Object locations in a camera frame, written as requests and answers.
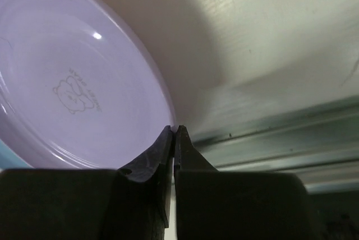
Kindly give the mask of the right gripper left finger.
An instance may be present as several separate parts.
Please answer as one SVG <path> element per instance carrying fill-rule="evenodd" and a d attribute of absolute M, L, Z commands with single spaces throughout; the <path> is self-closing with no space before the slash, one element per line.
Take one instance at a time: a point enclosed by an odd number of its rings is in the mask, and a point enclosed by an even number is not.
<path fill-rule="evenodd" d="M 173 132 L 165 127 L 114 169 L 1 173 L 2 239 L 163 239 L 169 226 Z"/>

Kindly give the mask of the purple plate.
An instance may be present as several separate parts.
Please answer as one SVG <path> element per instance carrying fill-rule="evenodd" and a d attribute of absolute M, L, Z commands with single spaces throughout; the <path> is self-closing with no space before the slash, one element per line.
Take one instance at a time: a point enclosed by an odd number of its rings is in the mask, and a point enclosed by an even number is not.
<path fill-rule="evenodd" d="M 101 0 L 1 0 L 1 140 L 34 168 L 119 168 L 173 106 L 150 54 Z"/>

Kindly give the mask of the blue plate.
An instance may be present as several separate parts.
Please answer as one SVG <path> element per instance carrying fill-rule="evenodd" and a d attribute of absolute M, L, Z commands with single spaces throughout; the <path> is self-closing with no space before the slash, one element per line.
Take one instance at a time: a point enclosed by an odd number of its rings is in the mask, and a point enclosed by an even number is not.
<path fill-rule="evenodd" d="M 0 168 L 1 170 L 6 170 L 13 168 L 30 168 L 30 166 L 1 141 Z"/>

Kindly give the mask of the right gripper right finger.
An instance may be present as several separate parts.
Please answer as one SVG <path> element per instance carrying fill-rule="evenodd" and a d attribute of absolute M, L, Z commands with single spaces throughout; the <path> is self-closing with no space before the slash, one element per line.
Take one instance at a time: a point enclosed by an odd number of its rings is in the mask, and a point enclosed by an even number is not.
<path fill-rule="evenodd" d="M 294 174 L 221 172 L 179 126 L 174 151 L 178 239 L 319 239 L 320 220 Z"/>

